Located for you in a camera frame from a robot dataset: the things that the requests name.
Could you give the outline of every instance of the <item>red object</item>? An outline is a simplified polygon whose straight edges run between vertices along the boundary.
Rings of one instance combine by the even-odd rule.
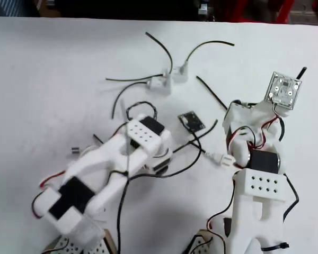
[[[41,184],[40,184],[39,187],[40,187],[40,188],[43,188],[43,187],[45,186],[45,183],[47,183],[49,180],[51,180],[51,179],[54,178],[54,177],[61,176],[61,175],[63,175],[65,172],[66,172],[66,171],[64,170],[64,171],[61,171],[61,172],[59,172],[59,173],[57,173],[57,174],[55,174],[55,175],[51,175],[51,176],[47,177],[45,180],[43,180],[43,181],[41,182]]]
[[[248,0],[234,0],[230,1],[226,10],[227,21],[229,22],[259,22],[249,20],[242,17]],[[286,24],[288,15],[293,6],[294,0],[269,0],[268,6],[272,11],[279,11],[279,15],[273,23]]]

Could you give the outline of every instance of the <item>white surface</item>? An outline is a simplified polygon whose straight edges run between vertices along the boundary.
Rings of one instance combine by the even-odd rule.
[[[285,120],[287,172],[301,200],[284,230],[289,253],[318,253],[317,26],[24,18],[0,18],[0,253],[35,254],[57,236],[48,222],[33,218],[30,203],[40,180],[70,162],[70,147],[92,144],[92,133],[105,141],[122,123],[120,106],[114,121],[110,115],[112,100],[126,84],[104,79],[147,76],[169,66],[165,52],[145,31],[162,41],[177,63],[206,40],[236,44],[196,51],[189,61],[189,81],[174,85],[169,97],[149,94],[142,86],[124,93],[126,105],[152,102],[158,120],[178,143],[187,131],[177,115],[194,110],[207,127],[224,117],[194,75],[226,104],[234,99],[259,102],[273,71],[296,76],[308,66],[297,105]],[[152,114],[146,106],[132,113],[141,111]],[[225,152],[220,123],[201,142],[209,152]],[[196,154],[193,147],[180,151],[169,172]],[[123,253],[182,251],[205,228],[206,217],[227,205],[234,171],[202,158],[174,178],[131,183],[121,218]],[[293,199],[289,190],[286,205]],[[106,211],[115,240],[118,202]]]

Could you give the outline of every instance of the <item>white plastic part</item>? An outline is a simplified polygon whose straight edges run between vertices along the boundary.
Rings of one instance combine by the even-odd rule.
[[[200,8],[198,9],[198,14],[199,15],[207,15],[207,4],[201,4]]]
[[[203,244],[205,243],[205,240],[202,236],[197,236],[194,240],[194,242],[191,245],[191,248],[188,251],[188,254],[208,254],[209,251],[209,245]],[[196,246],[203,244],[202,246],[197,247],[193,252],[191,252]]]
[[[171,74],[167,74],[161,77],[152,77],[147,82],[147,88],[151,91],[169,95],[172,91],[172,76]]]
[[[127,124],[129,136],[140,144],[140,147],[129,156],[123,153],[129,139],[124,134],[118,133],[98,149],[89,151],[80,157],[66,170],[63,184],[76,176],[89,188],[96,191],[96,195],[88,202],[84,214],[72,206],[59,220],[56,220],[49,213],[49,209],[60,198],[60,194],[52,188],[47,188],[37,198],[35,202],[37,212],[51,222],[62,235],[70,237],[78,246],[92,246],[101,238],[103,230],[98,228],[92,218],[104,210],[108,201],[122,190],[127,181],[124,175],[112,174],[107,184],[103,181],[101,187],[95,189],[89,180],[83,180],[85,174],[102,170],[105,170],[106,173],[109,170],[121,172],[128,170],[131,177],[158,153],[163,142],[172,139],[170,132],[166,129],[161,136],[152,132],[139,122],[142,118],[144,117],[139,116],[137,120],[132,120]]]
[[[264,197],[280,201],[286,200],[285,176],[262,172],[253,169],[244,169],[236,176],[238,194]]]
[[[172,70],[172,79],[175,83],[186,83],[189,79],[189,62],[186,61],[183,66],[174,67]]]
[[[49,209],[58,201],[61,195],[51,187],[47,188],[34,204],[36,212],[44,216],[62,235],[68,236],[78,246],[94,246],[103,236],[103,231],[93,220],[84,216],[75,207],[70,207],[59,219],[49,213]]]
[[[231,155],[225,154],[225,153],[209,153],[209,152],[207,152],[207,153],[205,153],[205,156],[218,166],[229,167],[235,163],[234,157]]]
[[[63,248],[68,241],[68,237],[61,237],[53,249]],[[83,249],[77,246],[74,242],[69,239],[68,245],[62,250],[56,250],[50,252],[50,254],[113,254],[109,252],[109,248],[106,246],[104,239],[100,240],[92,248]]]
[[[285,241],[282,233],[285,206],[281,199],[285,200],[286,180],[283,177],[247,168],[235,176],[231,233],[226,240],[227,254],[244,254],[252,239],[257,239],[262,248]],[[262,203],[261,218],[255,216],[254,202]]]
[[[161,138],[144,126],[138,120],[132,120],[127,124],[128,136],[141,145],[147,153],[158,150],[161,144]]]
[[[156,173],[154,168],[156,168],[158,165],[162,164],[163,162],[170,159],[173,155],[172,150],[172,136],[170,132],[164,131],[161,134],[162,143],[158,149],[157,154],[155,154],[147,163],[147,169],[150,171],[150,173],[154,174]]]

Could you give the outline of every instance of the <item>white connector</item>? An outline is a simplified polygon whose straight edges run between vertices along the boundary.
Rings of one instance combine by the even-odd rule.
[[[218,166],[229,167],[235,163],[234,157],[228,154],[206,152],[205,156]]]
[[[183,66],[174,67],[172,70],[172,79],[175,83],[186,83],[189,79],[189,65],[188,61]]]
[[[154,92],[159,92],[164,95],[171,94],[172,77],[171,74],[166,74],[160,77],[152,77],[147,82],[147,88]]]

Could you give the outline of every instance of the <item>electronic component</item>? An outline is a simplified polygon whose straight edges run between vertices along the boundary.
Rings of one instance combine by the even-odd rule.
[[[188,113],[178,115],[180,122],[188,128],[190,133],[197,132],[205,128],[205,125],[201,122],[201,120],[197,117],[194,111],[190,111]]]
[[[293,110],[302,81],[274,72],[264,101]]]
[[[257,149],[250,151],[250,161],[248,168],[258,171],[277,174],[279,171],[280,160],[274,152],[266,152]]]

